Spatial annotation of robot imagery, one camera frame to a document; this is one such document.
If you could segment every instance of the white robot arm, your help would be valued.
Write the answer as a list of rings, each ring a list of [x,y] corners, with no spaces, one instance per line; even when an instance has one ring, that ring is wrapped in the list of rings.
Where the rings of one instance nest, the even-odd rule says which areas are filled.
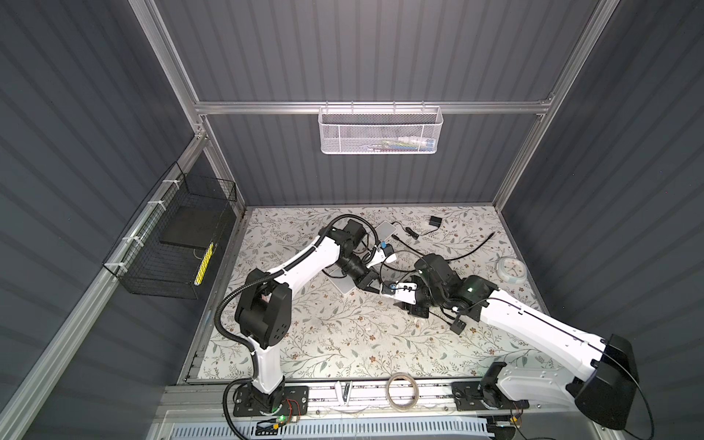
[[[343,230],[332,225],[345,217],[364,222],[354,215],[343,215],[320,231],[313,243],[284,264],[262,272],[253,270],[240,287],[220,304],[215,327],[229,339],[250,349],[255,365],[253,387],[265,408],[277,408],[282,400],[284,376],[278,343],[291,324],[291,300],[321,270],[337,264],[351,276],[357,287],[390,296],[411,315],[428,317],[428,308],[439,306],[457,314],[453,330],[461,332],[461,315],[485,322],[514,334],[543,351],[563,367],[535,370],[494,363],[475,390],[492,408],[540,400],[576,404],[595,422],[611,429],[622,429],[634,394],[637,372],[630,344],[613,336],[582,332],[534,310],[500,290],[495,284],[471,275],[460,279],[440,256],[429,254],[415,264],[411,282],[389,288],[372,288],[380,280],[372,268],[392,255],[393,249],[379,242],[360,258],[352,252],[361,242],[363,226],[350,220]],[[219,323],[222,310],[241,294],[235,319],[246,339],[229,333]]]

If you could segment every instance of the gray corrugated wall panel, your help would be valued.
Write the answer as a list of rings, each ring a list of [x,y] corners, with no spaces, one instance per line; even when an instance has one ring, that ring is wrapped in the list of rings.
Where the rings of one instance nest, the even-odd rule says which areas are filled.
[[[164,1],[203,101],[544,99],[596,1]]]
[[[211,115],[252,206],[491,201],[533,115],[447,115],[438,152],[326,155],[312,115]]]
[[[701,417],[703,30],[701,0],[622,2],[503,212],[552,315],[633,343],[657,438]]]
[[[0,67],[4,406],[193,132],[125,2],[1,2]],[[111,300],[40,413],[47,430],[93,419],[143,434],[178,374],[203,304],[116,295],[129,298]],[[94,370],[76,374],[85,362]],[[139,414],[101,395],[117,383],[145,387]]]

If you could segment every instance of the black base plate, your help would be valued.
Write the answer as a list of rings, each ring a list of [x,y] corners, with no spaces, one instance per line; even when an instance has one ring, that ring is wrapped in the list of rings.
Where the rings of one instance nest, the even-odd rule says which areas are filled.
[[[257,400],[251,397],[252,383],[242,385],[235,391],[234,396],[234,410],[232,410],[232,415],[234,417],[256,417],[261,415],[269,415],[268,412],[270,408],[264,408]],[[286,403],[285,399],[290,399],[292,401],[298,402],[291,406],[292,415],[305,415],[308,412],[308,387],[307,386],[284,386],[284,404],[281,405],[279,410],[271,415],[271,417],[277,415],[289,415],[289,405]]]
[[[521,410],[528,408],[528,401],[513,402],[508,400],[506,397],[501,399],[501,406],[499,408],[490,408],[484,405],[484,397],[478,388],[478,379],[463,382],[452,382],[452,397],[455,399],[455,405],[457,406],[458,411],[477,411],[486,409]]]

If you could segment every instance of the charger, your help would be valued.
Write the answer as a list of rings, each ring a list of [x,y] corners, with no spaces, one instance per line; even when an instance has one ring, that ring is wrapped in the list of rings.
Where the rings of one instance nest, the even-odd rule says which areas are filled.
[[[450,330],[452,330],[456,334],[460,334],[460,333],[462,333],[462,331],[465,329],[466,326],[467,326],[467,324],[460,319],[459,315],[457,315],[457,317],[455,318],[455,321],[450,326]]]
[[[421,236],[424,236],[424,235],[428,235],[428,234],[432,234],[433,232],[435,232],[435,231],[437,231],[438,229],[440,229],[440,226],[442,225],[442,218],[440,218],[440,217],[435,217],[434,215],[431,215],[431,216],[430,216],[430,220],[428,221],[428,224],[431,225],[431,226],[435,226],[435,229],[433,229],[432,231],[429,231],[429,232],[425,232],[424,234],[418,234],[416,231],[412,230],[410,227],[408,227],[408,226],[403,226],[400,222],[394,222],[394,223],[400,224],[401,227],[403,228],[403,230],[406,231],[406,234],[408,234],[409,236],[411,236],[414,240],[418,240],[418,237],[421,237]]]

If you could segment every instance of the floral tablecloth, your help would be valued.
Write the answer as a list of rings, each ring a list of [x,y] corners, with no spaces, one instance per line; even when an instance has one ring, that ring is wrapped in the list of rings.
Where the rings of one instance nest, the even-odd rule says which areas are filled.
[[[291,258],[317,235],[330,219],[353,213],[373,225],[399,221],[416,232],[430,231],[431,215],[443,218],[442,228],[413,240],[411,246],[446,258],[459,256],[495,235],[471,256],[451,263],[461,277],[476,274],[497,283],[514,297],[540,310],[529,283],[506,284],[496,276],[496,260],[514,256],[496,211],[491,206],[394,208],[255,208],[237,256],[228,292],[242,285],[253,268],[267,270]],[[403,246],[391,240],[399,251]],[[400,253],[392,266],[412,268],[417,257]],[[384,279],[400,275],[384,269]],[[238,332],[236,301],[223,314],[223,323]],[[439,309],[432,309],[440,314]],[[394,300],[354,289],[341,294],[322,273],[298,293],[293,302],[291,328],[281,344],[282,369],[292,378],[388,377],[409,372],[416,377],[482,375],[495,360],[526,367],[553,367],[554,362],[503,330],[468,318],[458,336],[435,316],[411,317]],[[199,378],[229,379],[251,375],[245,348],[215,330],[203,357]]]

